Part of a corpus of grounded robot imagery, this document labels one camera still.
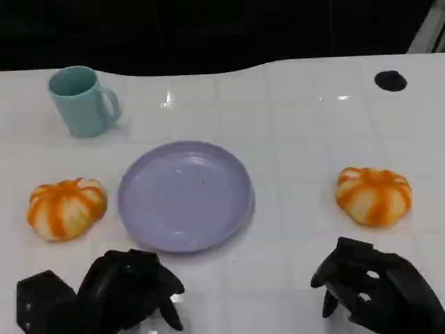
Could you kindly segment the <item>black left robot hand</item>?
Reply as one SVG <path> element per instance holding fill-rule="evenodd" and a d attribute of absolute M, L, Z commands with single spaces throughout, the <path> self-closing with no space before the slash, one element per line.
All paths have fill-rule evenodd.
<path fill-rule="evenodd" d="M 77 296 L 93 333 L 133 328 L 157 310 L 174 330 L 184 329 L 171 300 L 184 285 L 156 253 L 109 250 L 89 268 Z"/>

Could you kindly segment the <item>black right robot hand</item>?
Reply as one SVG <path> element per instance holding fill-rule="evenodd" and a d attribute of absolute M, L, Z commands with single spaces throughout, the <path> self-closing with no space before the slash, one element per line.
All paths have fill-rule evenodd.
<path fill-rule="evenodd" d="M 326 288 L 324 318 L 342 305 L 350 322 L 374 333 L 444 332 L 444 308 L 425 278 L 405 258 L 373 244 L 339 237 L 310 285 Z"/>

